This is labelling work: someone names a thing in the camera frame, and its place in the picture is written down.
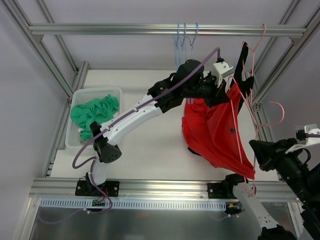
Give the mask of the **red tank top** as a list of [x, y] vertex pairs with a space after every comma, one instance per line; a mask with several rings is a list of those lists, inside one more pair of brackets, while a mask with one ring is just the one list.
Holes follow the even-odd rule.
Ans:
[[248, 179], [255, 177], [239, 131], [238, 113], [242, 95], [237, 84], [227, 92], [230, 101], [209, 108], [203, 99], [187, 103], [182, 117], [182, 133], [188, 147], [213, 167], [223, 168]]

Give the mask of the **green tank top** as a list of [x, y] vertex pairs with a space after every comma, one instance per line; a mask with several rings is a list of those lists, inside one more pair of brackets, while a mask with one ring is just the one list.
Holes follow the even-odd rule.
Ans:
[[70, 112], [70, 118], [81, 129], [80, 137], [83, 142], [93, 137], [90, 125], [107, 122], [114, 118], [119, 110], [119, 101], [110, 94], [104, 98], [95, 98], [83, 104], [75, 105]]

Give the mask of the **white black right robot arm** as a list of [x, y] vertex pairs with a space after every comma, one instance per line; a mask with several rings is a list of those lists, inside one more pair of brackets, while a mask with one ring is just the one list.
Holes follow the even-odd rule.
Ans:
[[[318, 240], [320, 238], [320, 167], [309, 169], [307, 163], [299, 159], [306, 148], [294, 149], [294, 138], [267, 142], [251, 140], [251, 146], [259, 168], [262, 171], [275, 170], [284, 181], [276, 185], [271, 195], [279, 197], [280, 191], [290, 193], [292, 198], [302, 204], [303, 230], [298, 239]], [[280, 225], [264, 208], [258, 197], [246, 190], [244, 183], [230, 181], [223, 186], [223, 193], [228, 198], [237, 198], [245, 212], [249, 214], [254, 226], [260, 229], [259, 240], [294, 240], [295, 236]]]

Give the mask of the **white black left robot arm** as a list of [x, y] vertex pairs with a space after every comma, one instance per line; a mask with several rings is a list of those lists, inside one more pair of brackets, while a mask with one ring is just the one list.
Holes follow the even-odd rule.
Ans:
[[184, 99], [203, 99], [210, 108], [227, 103], [229, 84], [226, 81], [233, 74], [234, 68], [222, 58], [218, 58], [207, 75], [204, 75], [204, 67], [199, 61], [189, 59], [168, 78], [156, 82], [125, 112], [103, 123], [91, 123], [97, 159], [86, 177], [87, 191], [93, 196], [103, 192], [107, 178], [104, 166], [121, 157], [118, 144], [124, 136], [145, 122], [180, 106]]

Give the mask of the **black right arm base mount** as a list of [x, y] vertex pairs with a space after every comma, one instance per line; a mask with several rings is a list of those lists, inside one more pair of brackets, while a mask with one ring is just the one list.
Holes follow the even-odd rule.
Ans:
[[233, 187], [240, 183], [248, 183], [248, 179], [237, 174], [228, 174], [220, 182], [207, 183], [207, 195], [209, 199], [236, 199], [233, 194]]

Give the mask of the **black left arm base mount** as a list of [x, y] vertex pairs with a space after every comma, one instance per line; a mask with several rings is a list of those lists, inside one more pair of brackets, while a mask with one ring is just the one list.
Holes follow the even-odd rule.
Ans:
[[[118, 197], [120, 182], [106, 180], [104, 183], [98, 185], [98, 188], [106, 193], [109, 197]], [[101, 197], [103, 195], [96, 187], [92, 185], [89, 179], [78, 180], [74, 194], [81, 197]]]

